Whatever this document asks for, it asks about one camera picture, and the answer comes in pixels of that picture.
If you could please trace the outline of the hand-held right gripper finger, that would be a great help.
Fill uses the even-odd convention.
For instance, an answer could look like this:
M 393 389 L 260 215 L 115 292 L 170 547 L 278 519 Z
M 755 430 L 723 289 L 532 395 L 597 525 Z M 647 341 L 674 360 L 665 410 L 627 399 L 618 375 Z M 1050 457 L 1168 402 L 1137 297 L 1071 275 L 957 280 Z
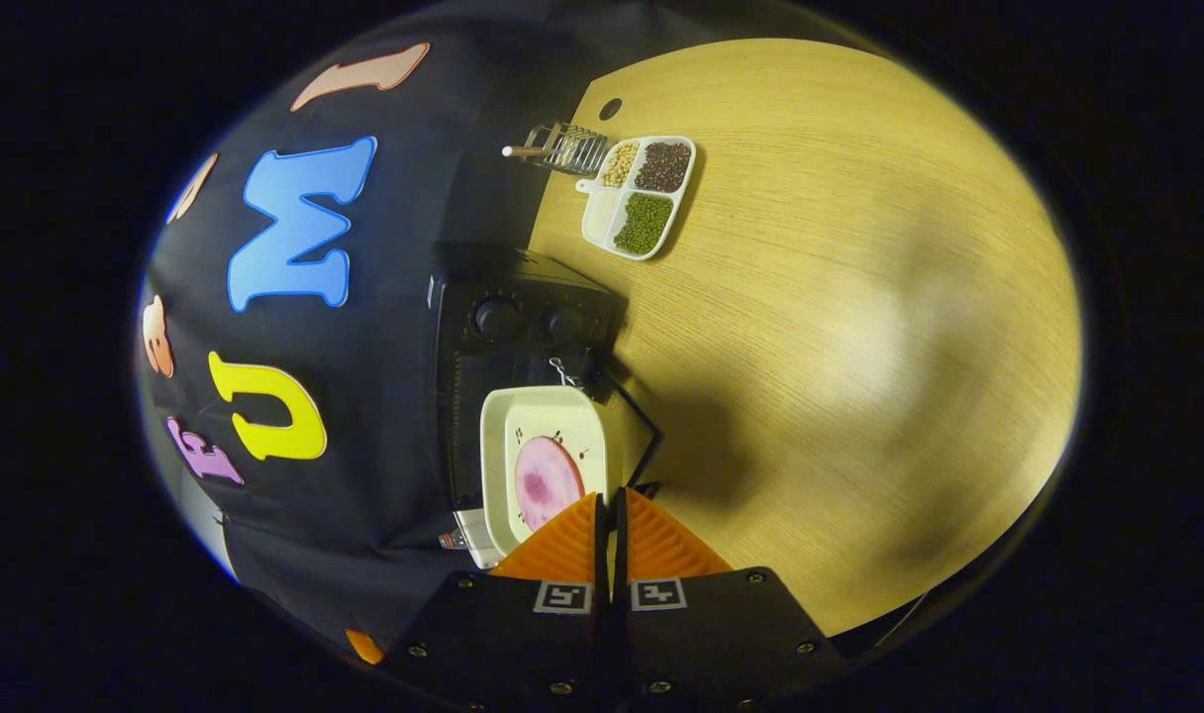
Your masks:
M 766 565 L 731 565 L 643 493 L 616 497 L 612 641 L 628 712 L 787 712 L 850 664 Z
M 438 712 L 610 711 L 608 519 L 589 495 L 497 567 L 450 573 L 380 676 Z

